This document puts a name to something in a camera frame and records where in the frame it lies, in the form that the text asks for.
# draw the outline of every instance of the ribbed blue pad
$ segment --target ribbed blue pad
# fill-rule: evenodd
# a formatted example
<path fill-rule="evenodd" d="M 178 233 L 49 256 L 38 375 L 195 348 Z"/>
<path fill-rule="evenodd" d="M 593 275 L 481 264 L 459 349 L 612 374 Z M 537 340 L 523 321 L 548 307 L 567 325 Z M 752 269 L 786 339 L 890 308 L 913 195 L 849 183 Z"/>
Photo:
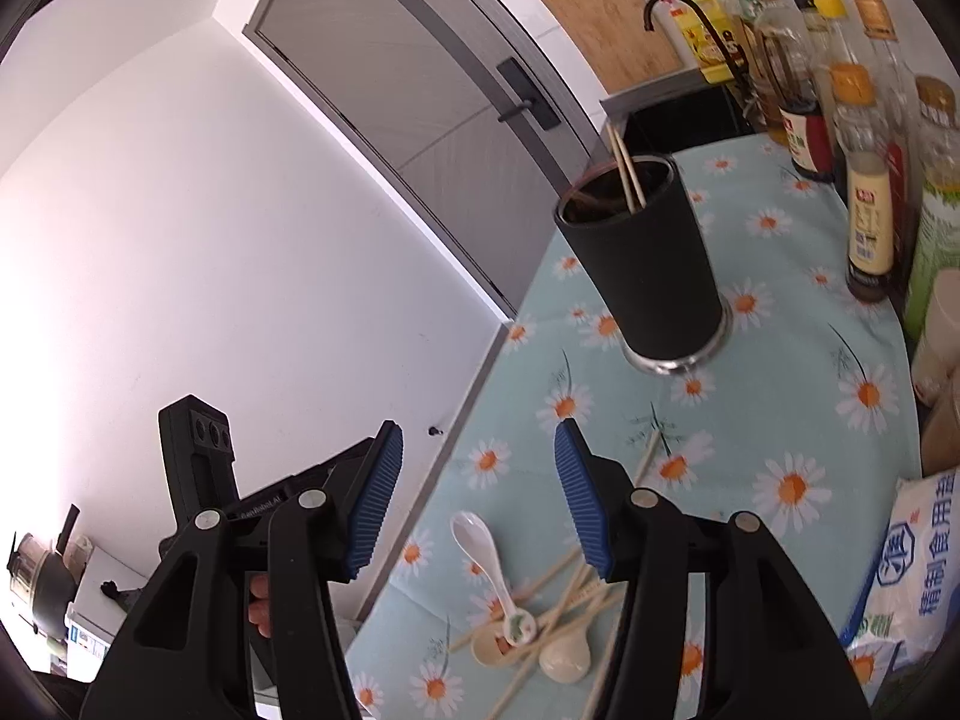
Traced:
<path fill-rule="evenodd" d="M 584 550 L 587 562 L 597 569 L 601 579 L 607 579 L 613 568 L 613 555 L 608 547 L 607 516 L 584 463 L 587 458 L 579 452 L 570 435 L 570 429 L 562 422 L 557 425 L 553 437 L 553 452 L 557 473 L 570 509 L 577 538 Z"/>
<path fill-rule="evenodd" d="M 394 427 L 383 443 L 376 465 L 367 479 L 366 487 L 349 517 L 349 552 L 347 571 L 356 579 L 360 569 L 370 562 L 376 538 L 380 535 L 383 518 L 394 494 L 400 465 L 403 461 L 403 433 Z"/>

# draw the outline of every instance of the light blue tablecloth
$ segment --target light blue tablecloth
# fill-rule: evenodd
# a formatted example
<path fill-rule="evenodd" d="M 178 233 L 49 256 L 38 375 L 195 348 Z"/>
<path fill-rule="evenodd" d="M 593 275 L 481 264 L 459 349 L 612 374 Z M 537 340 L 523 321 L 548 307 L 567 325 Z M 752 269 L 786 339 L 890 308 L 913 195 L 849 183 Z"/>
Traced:
<path fill-rule="evenodd" d="M 888 303 L 843 284 L 846 210 L 832 189 L 798 180 L 765 136 L 677 155 L 733 336 L 702 370 L 634 370 L 587 274 L 556 234 L 448 466 L 390 584 L 347 654 L 358 697 L 384 718 L 487 716 L 512 669 L 443 651 L 488 619 L 493 594 L 450 536 L 450 514 L 478 512 L 515 586 L 575 543 L 552 437 L 574 416 L 595 454 L 637 466 L 651 425 L 664 428 L 645 485 L 680 509 L 727 519 L 758 512 L 839 630 L 868 571 L 896 477 L 919 475 L 917 418 L 904 340 Z M 534 613 L 555 603 L 568 574 Z M 678 716 L 695 712 L 702 581 L 691 580 L 688 657 Z M 590 631 L 599 658 L 613 613 Z M 650 642 L 651 647 L 658 644 Z M 505 718 L 580 716 L 592 683 L 536 671 Z M 815 685 L 798 689 L 816 689 Z"/>

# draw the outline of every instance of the faucet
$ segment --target faucet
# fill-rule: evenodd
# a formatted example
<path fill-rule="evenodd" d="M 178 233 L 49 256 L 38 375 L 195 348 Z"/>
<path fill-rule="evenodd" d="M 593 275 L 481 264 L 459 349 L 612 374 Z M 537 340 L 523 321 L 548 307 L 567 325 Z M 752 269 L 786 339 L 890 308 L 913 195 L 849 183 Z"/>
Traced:
<path fill-rule="evenodd" d="M 654 31 L 654 19 L 653 11 L 654 5 L 656 5 L 660 0 L 648 0 L 645 8 L 643 9 L 643 28 L 648 32 Z M 704 29 L 709 32 L 710 37 L 713 38 L 714 43 L 717 43 L 717 47 L 720 49 L 720 53 L 723 55 L 724 61 L 727 63 L 727 67 L 730 68 L 730 72 L 733 74 L 733 79 L 736 81 L 736 86 L 740 90 L 741 95 L 743 95 L 743 100 L 746 102 L 750 100 L 751 90 L 750 90 L 750 81 L 747 80 L 746 74 L 744 74 L 741 66 L 737 65 L 733 61 L 730 52 L 727 51 L 727 45 L 721 40 L 720 35 L 717 34 L 717 30 L 713 27 L 713 24 L 710 23 L 710 20 L 707 18 L 707 14 L 701 9 L 701 7 L 696 4 L 693 0 L 680 0 L 684 4 L 688 5 L 694 13 L 697 14 L 697 18 L 700 19 L 704 24 Z"/>

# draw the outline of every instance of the human hand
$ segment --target human hand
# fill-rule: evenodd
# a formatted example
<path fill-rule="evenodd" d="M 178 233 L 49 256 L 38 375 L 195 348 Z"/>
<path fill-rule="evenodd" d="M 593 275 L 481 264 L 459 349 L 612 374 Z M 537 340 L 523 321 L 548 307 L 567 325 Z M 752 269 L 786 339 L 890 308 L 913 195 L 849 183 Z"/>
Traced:
<path fill-rule="evenodd" d="M 247 618 L 256 625 L 261 637 L 270 638 L 270 584 L 266 574 L 257 574 L 250 581 L 250 591 L 256 601 L 247 610 Z"/>

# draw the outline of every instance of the door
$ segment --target door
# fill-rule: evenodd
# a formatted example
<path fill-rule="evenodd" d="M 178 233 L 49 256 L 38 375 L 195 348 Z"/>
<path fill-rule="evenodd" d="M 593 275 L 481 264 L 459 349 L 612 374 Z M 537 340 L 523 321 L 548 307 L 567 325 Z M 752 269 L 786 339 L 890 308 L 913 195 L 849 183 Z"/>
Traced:
<path fill-rule="evenodd" d="M 512 315 L 596 140 L 532 41 L 474 0 L 263 0 L 251 27 Z"/>

